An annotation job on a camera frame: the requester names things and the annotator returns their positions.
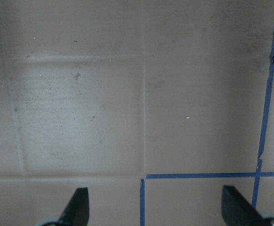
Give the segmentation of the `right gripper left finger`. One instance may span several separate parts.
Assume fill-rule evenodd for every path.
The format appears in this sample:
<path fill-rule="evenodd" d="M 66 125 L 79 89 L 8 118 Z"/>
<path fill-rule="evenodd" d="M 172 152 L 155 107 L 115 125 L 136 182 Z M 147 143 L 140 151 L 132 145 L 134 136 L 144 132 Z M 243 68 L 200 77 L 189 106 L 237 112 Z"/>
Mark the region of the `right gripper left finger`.
<path fill-rule="evenodd" d="M 57 220 L 41 226 L 87 226 L 90 218 L 89 192 L 87 187 L 77 188 Z"/>

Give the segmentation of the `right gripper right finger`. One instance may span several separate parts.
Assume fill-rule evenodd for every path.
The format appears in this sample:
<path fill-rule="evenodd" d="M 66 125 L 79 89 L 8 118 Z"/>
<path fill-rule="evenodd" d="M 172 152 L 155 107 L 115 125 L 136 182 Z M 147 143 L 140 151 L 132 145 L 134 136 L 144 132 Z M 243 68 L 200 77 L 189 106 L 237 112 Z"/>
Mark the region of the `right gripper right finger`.
<path fill-rule="evenodd" d="M 274 217 L 263 217 L 234 186 L 223 186 L 221 215 L 227 226 L 274 226 Z"/>

